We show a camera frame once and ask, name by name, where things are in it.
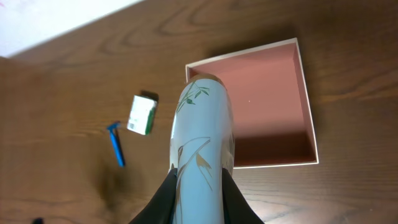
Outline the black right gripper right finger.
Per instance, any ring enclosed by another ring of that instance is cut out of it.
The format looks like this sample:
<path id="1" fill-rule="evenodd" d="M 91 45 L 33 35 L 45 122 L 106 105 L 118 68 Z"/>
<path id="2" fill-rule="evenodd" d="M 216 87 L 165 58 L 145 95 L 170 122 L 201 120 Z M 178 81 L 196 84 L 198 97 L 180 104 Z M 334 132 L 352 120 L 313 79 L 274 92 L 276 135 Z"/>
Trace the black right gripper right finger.
<path id="1" fill-rule="evenodd" d="M 222 169 L 222 194 L 225 224 L 264 224 L 249 206 L 225 168 Z"/>

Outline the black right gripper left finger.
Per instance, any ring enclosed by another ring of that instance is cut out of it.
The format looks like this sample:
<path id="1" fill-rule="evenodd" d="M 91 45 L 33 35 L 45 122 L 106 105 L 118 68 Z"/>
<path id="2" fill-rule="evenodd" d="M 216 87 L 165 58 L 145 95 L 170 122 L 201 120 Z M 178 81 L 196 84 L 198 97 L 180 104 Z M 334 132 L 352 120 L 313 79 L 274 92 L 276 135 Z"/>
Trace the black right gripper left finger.
<path id="1" fill-rule="evenodd" d="M 129 224 L 169 224 L 174 210 L 177 168 L 171 169 L 150 202 Z"/>

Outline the white shampoo tube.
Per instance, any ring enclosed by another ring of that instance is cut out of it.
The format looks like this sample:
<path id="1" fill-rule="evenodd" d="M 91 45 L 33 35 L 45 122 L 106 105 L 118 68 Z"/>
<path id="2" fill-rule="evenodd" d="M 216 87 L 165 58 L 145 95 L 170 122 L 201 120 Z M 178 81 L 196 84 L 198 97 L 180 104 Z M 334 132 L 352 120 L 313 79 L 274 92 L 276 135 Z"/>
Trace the white shampoo tube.
<path id="1" fill-rule="evenodd" d="M 233 168 L 233 115 L 226 87 L 198 74 L 183 89 L 170 137 L 177 169 L 173 223 L 224 223 L 222 170 Z"/>

